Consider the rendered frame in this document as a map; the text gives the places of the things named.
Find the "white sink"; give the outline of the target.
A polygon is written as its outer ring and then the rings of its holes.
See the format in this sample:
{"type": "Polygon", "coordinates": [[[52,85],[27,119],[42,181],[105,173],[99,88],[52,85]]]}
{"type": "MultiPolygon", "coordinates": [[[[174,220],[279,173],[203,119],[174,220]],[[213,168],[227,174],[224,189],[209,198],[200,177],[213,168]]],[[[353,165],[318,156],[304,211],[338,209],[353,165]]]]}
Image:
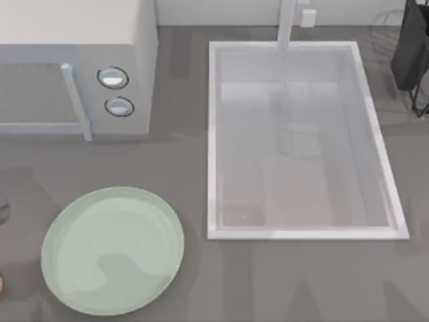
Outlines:
{"type": "Polygon", "coordinates": [[[410,237],[359,46],[208,50],[211,240],[410,237]]]}

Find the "tall white tap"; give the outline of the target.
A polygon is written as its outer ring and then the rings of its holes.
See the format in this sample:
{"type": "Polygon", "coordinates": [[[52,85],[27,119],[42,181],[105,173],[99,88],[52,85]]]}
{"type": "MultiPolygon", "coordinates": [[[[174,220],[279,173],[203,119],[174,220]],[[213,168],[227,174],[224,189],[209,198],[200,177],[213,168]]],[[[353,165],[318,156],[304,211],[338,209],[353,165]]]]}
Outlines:
{"type": "Polygon", "coordinates": [[[297,0],[281,0],[277,45],[282,52],[287,52],[294,20],[297,0]]]}

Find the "white wall socket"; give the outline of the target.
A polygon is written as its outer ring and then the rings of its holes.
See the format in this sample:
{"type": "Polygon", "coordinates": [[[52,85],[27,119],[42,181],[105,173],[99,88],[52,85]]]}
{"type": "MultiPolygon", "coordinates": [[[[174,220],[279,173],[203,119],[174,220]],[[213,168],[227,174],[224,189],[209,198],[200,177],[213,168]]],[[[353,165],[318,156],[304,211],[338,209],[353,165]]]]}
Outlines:
{"type": "Polygon", "coordinates": [[[302,11],[300,27],[301,28],[313,28],[316,25],[316,14],[315,9],[304,9],[302,11]]]}

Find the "pale green round plate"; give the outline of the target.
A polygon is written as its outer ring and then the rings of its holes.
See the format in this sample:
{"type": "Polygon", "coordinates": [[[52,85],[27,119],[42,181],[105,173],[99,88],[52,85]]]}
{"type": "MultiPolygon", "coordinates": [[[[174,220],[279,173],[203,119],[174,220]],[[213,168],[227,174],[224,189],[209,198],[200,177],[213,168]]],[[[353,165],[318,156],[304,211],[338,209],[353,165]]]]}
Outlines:
{"type": "Polygon", "coordinates": [[[41,271],[50,292],[79,313],[112,317],[156,300],[183,262],[185,238],[161,197],[114,186],[85,194],[50,224],[41,271]]]}

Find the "pale microwave oven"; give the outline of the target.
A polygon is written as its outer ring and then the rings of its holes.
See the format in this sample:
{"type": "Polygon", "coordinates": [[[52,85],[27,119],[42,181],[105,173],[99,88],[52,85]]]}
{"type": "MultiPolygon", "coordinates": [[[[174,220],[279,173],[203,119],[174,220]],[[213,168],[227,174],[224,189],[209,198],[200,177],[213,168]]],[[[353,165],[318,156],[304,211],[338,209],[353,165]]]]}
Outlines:
{"type": "Polygon", "coordinates": [[[0,64],[70,64],[93,140],[148,133],[157,53],[154,0],[0,0],[0,64]],[[100,84],[97,71],[110,66],[127,73],[126,87],[100,84]],[[109,114],[115,97],[135,111],[109,114]]]}

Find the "microwave oven door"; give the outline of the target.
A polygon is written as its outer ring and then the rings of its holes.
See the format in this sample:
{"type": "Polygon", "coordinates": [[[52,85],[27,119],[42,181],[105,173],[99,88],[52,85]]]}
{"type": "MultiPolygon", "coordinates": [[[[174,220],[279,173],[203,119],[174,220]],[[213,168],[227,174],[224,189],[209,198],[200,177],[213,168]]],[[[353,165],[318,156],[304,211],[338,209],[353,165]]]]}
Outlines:
{"type": "Polygon", "coordinates": [[[0,64],[0,135],[82,134],[60,65],[0,64]]]}

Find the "round microwave knob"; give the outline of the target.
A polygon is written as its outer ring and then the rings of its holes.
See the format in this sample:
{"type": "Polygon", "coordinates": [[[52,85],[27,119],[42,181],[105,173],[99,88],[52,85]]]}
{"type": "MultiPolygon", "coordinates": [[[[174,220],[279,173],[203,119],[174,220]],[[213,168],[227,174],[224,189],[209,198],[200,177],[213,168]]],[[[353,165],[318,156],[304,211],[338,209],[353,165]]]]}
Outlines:
{"type": "Polygon", "coordinates": [[[119,90],[129,83],[127,73],[119,67],[110,66],[97,71],[97,80],[102,86],[112,90],[119,90]]]}
{"type": "Polygon", "coordinates": [[[129,99],[115,97],[105,101],[105,110],[114,117],[128,117],[135,111],[135,107],[129,99]]]}

